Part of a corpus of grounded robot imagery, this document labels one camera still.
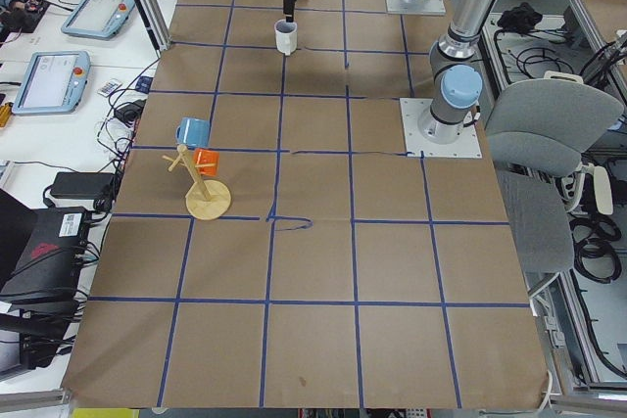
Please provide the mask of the lower teach pendant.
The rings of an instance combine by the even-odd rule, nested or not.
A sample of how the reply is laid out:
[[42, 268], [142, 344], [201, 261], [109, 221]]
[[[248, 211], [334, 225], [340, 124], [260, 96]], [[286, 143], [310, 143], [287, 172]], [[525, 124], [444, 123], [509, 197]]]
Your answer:
[[12, 113], [17, 116], [71, 113], [80, 102], [90, 66], [86, 51], [34, 53]]

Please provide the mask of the small remote control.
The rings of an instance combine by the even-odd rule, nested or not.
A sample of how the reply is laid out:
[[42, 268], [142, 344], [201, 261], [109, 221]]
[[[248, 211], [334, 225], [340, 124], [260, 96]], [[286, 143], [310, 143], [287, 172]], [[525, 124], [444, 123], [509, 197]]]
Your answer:
[[121, 86], [122, 82], [120, 80], [111, 78], [97, 90], [97, 94], [108, 98]]

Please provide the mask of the black computer box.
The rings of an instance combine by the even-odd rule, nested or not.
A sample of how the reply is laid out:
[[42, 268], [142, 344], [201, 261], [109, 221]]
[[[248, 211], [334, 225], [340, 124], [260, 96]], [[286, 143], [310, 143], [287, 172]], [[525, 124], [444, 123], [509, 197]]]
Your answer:
[[84, 207], [30, 209], [3, 191], [1, 301], [33, 304], [74, 298], [89, 215]]

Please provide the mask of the teach pendant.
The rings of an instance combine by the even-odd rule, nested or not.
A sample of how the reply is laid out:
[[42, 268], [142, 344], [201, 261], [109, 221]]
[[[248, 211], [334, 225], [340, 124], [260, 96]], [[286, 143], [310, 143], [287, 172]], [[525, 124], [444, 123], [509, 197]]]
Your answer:
[[61, 32], [106, 40], [118, 33], [134, 8], [134, 0], [81, 0], [63, 23]]
[[34, 53], [12, 113], [17, 116], [71, 113], [80, 102], [90, 66], [86, 51]]

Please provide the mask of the orange mug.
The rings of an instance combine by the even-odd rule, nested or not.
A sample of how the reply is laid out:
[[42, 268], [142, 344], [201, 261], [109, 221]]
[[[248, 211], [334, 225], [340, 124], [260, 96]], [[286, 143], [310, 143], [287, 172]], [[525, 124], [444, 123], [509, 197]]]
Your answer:
[[201, 176], [216, 176], [218, 162], [219, 152], [204, 148], [196, 148], [194, 150], [193, 163]]

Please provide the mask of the grey office chair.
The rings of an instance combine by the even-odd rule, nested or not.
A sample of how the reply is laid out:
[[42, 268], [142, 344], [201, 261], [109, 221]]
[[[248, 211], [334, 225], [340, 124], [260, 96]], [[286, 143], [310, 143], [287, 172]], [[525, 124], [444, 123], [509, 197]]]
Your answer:
[[614, 96], [550, 72], [513, 83], [500, 94], [485, 124], [521, 269], [540, 276], [536, 297], [574, 265], [569, 214], [593, 180], [600, 213], [613, 213], [607, 171], [583, 154], [615, 124], [624, 105]]

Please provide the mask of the blue mug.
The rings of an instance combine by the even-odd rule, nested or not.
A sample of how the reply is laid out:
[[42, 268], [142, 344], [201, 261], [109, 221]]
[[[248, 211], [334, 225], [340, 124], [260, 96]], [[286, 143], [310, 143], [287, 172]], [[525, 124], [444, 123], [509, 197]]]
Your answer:
[[175, 131], [175, 139], [178, 144], [188, 148], [207, 148], [209, 144], [211, 126], [205, 119], [195, 117], [183, 117]]

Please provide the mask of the white mug grey inside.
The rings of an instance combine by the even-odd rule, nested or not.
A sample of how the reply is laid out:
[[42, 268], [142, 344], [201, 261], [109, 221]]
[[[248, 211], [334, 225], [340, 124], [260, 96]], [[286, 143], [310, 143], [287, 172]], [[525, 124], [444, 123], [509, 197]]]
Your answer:
[[275, 46], [284, 56], [291, 56], [297, 49], [298, 25], [285, 20], [274, 24]]

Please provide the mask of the upper teach pendant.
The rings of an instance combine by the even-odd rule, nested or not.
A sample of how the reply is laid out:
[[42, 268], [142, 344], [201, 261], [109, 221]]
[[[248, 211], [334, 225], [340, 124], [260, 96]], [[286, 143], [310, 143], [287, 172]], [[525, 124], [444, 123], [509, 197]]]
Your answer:
[[134, 0], [81, 0], [63, 23], [61, 32], [106, 40], [118, 33], [134, 8]]

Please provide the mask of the black power adapter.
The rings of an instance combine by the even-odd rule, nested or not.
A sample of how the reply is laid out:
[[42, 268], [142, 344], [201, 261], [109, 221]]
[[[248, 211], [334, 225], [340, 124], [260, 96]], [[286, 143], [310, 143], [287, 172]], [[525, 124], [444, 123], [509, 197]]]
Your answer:
[[112, 188], [113, 182], [110, 172], [58, 172], [50, 195], [56, 199], [97, 199]]

